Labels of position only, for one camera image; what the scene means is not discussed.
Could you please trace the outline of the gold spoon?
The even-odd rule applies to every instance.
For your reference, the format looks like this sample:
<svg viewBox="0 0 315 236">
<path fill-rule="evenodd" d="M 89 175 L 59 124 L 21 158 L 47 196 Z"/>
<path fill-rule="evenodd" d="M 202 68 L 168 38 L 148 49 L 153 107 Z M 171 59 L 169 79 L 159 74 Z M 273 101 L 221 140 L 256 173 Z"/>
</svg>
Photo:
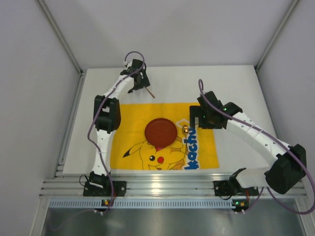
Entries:
<svg viewBox="0 0 315 236">
<path fill-rule="evenodd" d="M 188 136 L 188 134 L 189 134 L 189 128 L 188 128 L 187 125 L 183 125 L 183 127 L 182 127 L 182 133 L 183 133 L 183 135 L 184 135 L 184 139 L 186 139 L 187 136 Z M 189 153 L 189 148 L 188 148 L 188 145 L 185 144 L 185 154 L 188 155 L 188 153 Z"/>
</svg>

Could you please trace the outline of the yellow Pikachu cloth placemat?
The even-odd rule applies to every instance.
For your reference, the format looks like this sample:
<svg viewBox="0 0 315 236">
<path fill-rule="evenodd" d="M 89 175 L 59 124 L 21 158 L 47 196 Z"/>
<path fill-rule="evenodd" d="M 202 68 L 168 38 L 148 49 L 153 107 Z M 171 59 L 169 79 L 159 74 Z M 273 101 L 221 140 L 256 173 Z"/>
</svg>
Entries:
<svg viewBox="0 0 315 236">
<path fill-rule="evenodd" d="M 110 155 L 112 169 L 128 171 L 197 171 L 218 168 L 214 132 L 196 128 L 186 139 L 183 125 L 189 128 L 191 103 L 123 104 L 121 124 L 116 132 Z M 178 131 L 168 147 L 155 147 L 145 138 L 146 125 L 156 119 L 172 121 Z M 185 144 L 189 153 L 185 154 Z"/>
</svg>

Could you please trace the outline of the red round plastic plate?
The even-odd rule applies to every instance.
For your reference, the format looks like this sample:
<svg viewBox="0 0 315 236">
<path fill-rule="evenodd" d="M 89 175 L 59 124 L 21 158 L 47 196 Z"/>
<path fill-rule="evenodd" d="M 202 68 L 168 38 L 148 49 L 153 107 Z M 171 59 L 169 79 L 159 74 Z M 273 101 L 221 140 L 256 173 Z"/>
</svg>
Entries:
<svg viewBox="0 0 315 236">
<path fill-rule="evenodd" d="M 145 127 L 145 138 L 153 146 L 163 148 L 171 145 L 177 137 L 175 124 L 166 118 L 156 118 Z"/>
</svg>

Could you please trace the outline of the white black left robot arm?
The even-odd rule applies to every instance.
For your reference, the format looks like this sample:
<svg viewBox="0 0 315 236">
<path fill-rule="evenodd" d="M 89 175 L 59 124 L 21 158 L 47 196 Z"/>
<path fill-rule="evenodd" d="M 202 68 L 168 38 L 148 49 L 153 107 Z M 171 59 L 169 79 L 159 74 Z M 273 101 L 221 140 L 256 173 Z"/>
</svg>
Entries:
<svg viewBox="0 0 315 236">
<path fill-rule="evenodd" d="M 125 66 L 114 85 L 104 95 L 95 97 L 93 121 L 88 130 L 88 140 L 96 148 L 91 175 L 103 180 L 108 178 L 111 171 L 111 146 L 121 123 L 120 101 L 129 92 L 150 85 L 144 60 L 133 59 Z"/>
</svg>

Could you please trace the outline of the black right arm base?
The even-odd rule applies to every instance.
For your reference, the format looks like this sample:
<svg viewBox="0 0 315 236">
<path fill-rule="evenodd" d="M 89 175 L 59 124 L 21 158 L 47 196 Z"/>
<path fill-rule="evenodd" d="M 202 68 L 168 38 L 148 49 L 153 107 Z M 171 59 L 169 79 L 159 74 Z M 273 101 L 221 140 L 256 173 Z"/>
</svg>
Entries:
<svg viewBox="0 0 315 236">
<path fill-rule="evenodd" d="M 240 188 L 235 187 L 228 180 L 217 180 L 213 182 L 215 196 L 217 197 L 233 197 L 233 196 L 258 196 L 259 191 L 256 187 Z"/>
</svg>

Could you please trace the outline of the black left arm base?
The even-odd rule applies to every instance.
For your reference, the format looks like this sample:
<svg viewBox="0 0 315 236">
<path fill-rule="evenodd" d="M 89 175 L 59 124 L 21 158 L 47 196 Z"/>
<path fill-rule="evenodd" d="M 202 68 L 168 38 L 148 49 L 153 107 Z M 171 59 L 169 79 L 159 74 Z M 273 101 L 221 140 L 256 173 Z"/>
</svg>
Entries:
<svg viewBox="0 0 315 236">
<path fill-rule="evenodd" d="M 126 181 L 113 181 L 113 189 L 114 189 L 114 197 L 124 197 L 126 194 L 127 189 L 127 182 Z M 111 197 L 112 196 L 112 189 L 110 182 L 106 182 L 105 186 L 102 187 L 100 185 L 85 182 L 84 197 Z"/>
</svg>

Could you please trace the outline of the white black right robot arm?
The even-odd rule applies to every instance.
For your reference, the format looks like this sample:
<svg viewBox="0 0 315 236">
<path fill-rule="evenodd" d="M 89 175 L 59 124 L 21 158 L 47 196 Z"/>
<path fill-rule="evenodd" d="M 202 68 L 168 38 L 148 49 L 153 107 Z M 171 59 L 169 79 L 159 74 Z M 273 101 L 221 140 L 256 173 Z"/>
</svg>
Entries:
<svg viewBox="0 0 315 236">
<path fill-rule="evenodd" d="M 198 105 L 189 108 L 189 130 L 225 129 L 247 143 L 266 161 L 268 167 L 240 168 L 229 177 L 237 191 L 251 187 L 270 187 L 287 193 L 305 175 L 306 150 L 300 144 L 289 145 L 257 126 L 235 103 L 221 103 L 210 91 L 198 97 Z"/>
</svg>

